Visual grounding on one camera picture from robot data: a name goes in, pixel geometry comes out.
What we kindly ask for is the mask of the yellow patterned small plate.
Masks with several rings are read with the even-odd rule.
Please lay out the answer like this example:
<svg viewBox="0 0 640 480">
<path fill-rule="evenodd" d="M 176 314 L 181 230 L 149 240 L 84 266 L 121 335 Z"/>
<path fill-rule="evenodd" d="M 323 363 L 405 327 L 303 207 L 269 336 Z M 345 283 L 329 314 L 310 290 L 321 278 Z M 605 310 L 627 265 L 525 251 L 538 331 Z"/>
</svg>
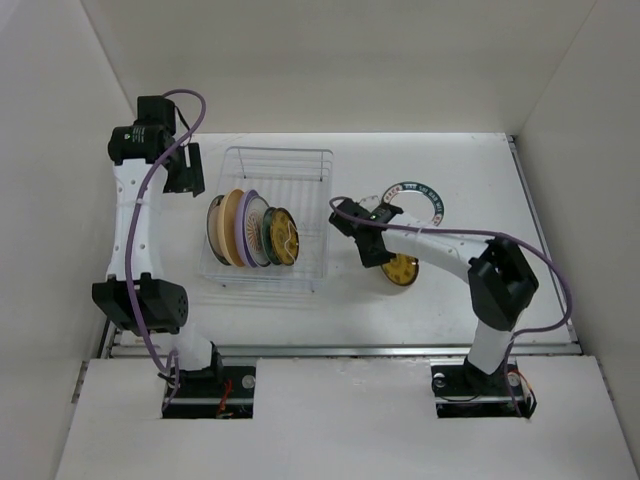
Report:
<svg viewBox="0 0 640 480">
<path fill-rule="evenodd" d="M 380 268 L 386 279 L 399 287 L 411 286 L 419 276 L 418 259 L 405 254 L 396 254 Z"/>
</svg>

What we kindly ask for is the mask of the white plate dark lettered rim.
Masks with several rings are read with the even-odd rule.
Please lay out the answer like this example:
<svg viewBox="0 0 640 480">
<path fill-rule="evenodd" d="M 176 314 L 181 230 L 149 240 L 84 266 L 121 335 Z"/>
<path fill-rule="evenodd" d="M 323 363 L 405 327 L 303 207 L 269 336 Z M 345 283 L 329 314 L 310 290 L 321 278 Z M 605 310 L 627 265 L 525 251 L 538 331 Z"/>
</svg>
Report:
<svg viewBox="0 0 640 480">
<path fill-rule="evenodd" d="M 439 226 L 445 216 L 441 195 L 434 188 L 415 180 L 394 183 L 386 188 L 381 199 L 435 226 Z"/>
</svg>

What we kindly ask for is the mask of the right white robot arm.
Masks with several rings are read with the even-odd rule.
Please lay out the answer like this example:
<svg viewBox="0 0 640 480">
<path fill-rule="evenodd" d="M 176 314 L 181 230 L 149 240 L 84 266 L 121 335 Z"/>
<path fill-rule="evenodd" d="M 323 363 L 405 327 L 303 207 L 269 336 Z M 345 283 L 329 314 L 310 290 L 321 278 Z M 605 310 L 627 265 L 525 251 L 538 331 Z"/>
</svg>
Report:
<svg viewBox="0 0 640 480">
<path fill-rule="evenodd" d="M 469 234 L 446 233 L 398 206 L 381 203 L 369 211 L 347 197 L 332 208 L 329 223 L 355 241 L 366 268 L 405 255 L 467 284 L 478 324 L 465 359 L 463 381 L 477 394 L 498 384 L 512 333 L 539 288 L 515 241 L 498 234 L 473 239 Z"/>
</svg>

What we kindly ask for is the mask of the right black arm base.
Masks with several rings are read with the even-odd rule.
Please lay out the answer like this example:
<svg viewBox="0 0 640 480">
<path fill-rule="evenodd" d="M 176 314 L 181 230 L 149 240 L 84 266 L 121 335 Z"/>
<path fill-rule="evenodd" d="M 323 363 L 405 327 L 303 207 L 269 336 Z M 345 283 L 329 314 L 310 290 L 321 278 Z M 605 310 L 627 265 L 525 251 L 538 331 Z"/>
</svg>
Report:
<svg viewBox="0 0 640 480">
<path fill-rule="evenodd" d="M 440 419 L 524 418 L 535 413 L 538 401 L 529 382 L 509 363 L 485 375 L 471 365 L 431 366 L 431 388 Z"/>
</svg>

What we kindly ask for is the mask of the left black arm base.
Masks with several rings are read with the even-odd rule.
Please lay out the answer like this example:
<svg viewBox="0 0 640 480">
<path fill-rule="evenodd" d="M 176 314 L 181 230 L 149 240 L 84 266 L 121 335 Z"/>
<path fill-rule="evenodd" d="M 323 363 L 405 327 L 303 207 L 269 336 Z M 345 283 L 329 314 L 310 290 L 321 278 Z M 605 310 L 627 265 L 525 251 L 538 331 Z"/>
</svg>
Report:
<svg viewBox="0 0 640 480">
<path fill-rule="evenodd" d="M 225 361 L 215 350 L 210 365 L 180 370 L 178 390 L 172 394 L 175 375 L 159 374 L 167 382 L 163 419 L 252 419 L 257 383 L 255 362 Z"/>
</svg>

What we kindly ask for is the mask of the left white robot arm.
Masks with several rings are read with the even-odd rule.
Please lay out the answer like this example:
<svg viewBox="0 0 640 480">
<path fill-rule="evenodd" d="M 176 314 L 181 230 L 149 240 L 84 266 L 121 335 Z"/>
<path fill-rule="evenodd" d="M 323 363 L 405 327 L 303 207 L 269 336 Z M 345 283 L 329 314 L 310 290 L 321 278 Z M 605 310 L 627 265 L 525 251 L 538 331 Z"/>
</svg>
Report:
<svg viewBox="0 0 640 480">
<path fill-rule="evenodd" d="M 197 197 L 205 190 L 200 146 L 192 137 L 206 111 L 188 123 L 173 100 L 176 95 L 206 103 L 200 93 L 185 88 L 140 96 L 134 122 L 112 131 L 107 153 L 116 186 L 114 241 L 105 278 L 91 287 L 92 300 L 106 319 L 143 340 L 171 396 L 183 383 L 180 351 L 172 347 L 160 357 L 151 336 L 180 335 L 189 299 L 183 286 L 164 277 L 156 243 L 161 198 Z"/>
</svg>

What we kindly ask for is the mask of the beige orange plate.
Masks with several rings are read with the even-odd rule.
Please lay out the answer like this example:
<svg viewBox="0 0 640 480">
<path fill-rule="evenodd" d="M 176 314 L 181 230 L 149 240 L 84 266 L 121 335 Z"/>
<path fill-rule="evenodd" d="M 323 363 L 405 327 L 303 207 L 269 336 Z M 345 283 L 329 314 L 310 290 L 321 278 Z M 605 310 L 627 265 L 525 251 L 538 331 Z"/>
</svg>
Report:
<svg viewBox="0 0 640 480">
<path fill-rule="evenodd" d="M 229 191 L 220 203 L 217 219 L 217 235 L 223 256 L 236 267 L 244 266 L 235 239 L 235 217 L 243 195 L 244 192 L 238 188 Z"/>
</svg>

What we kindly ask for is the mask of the purple rimmed patterned plate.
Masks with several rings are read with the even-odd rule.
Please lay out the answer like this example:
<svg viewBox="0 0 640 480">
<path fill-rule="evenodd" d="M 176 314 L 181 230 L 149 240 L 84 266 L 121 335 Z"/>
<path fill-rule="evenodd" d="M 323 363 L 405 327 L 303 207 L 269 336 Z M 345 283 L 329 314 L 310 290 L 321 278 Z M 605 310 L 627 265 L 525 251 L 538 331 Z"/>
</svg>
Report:
<svg viewBox="0 0 640 480">
<path fill-rule="evenodd" d="M 266 267 L 271 264 L 262 240 L 263 220 L 269 208 L 266 200 L 254 189 L 247 190 L 240 198 L 235 214 L 235 241 L 245 266 Z"/>
</svg>

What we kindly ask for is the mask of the dark green rimmed plate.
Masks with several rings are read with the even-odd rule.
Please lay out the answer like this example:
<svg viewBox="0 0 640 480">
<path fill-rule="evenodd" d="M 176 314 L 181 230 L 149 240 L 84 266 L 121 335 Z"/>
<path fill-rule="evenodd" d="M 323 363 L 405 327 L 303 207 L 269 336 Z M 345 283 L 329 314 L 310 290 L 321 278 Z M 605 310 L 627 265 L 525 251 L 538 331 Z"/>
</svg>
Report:
<svg viewBox="0 0 640 480">
<path fill-rule="evenodd" d="M 281 262 L 274 252 L 273 244 L 271 240 L 271 223 L 272 216 L 275 211 L 274 207 L 268 207 L 264 213 L 261 227 L 262 245 L 265 255 L 269 262 L 273 265 L 280 265 Z"/>
</svg>

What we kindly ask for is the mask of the aluminium table front rail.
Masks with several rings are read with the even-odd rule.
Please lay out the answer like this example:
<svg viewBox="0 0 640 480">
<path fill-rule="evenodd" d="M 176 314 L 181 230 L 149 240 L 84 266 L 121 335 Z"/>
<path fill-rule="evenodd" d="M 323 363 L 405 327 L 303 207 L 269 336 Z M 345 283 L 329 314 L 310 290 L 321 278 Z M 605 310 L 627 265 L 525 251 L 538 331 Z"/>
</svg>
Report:
<svg viewBox="0 0 640 480">
<path fill-rule="evenodd" d="M 226 357 L 454 357 L 464 356 L 467 346 L 219 346 Z M 520 344 L 511 351 L 513 355 L 564 356 L 582 355 L 578 343 Z"/>
</svg>

